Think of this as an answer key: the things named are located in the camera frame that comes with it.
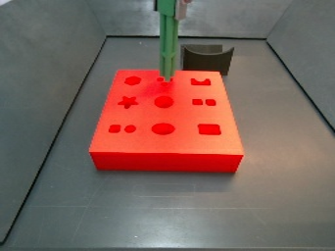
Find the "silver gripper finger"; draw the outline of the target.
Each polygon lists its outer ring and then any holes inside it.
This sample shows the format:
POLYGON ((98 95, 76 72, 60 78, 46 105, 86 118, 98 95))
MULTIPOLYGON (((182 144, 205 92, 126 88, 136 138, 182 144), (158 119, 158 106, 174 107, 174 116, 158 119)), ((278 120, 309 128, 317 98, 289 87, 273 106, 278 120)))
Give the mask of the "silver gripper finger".
POLYGON ((177 19, 185 18, 186 6, 192 2, 192 0, 176 0, 174 3, 174 17, 177 19))

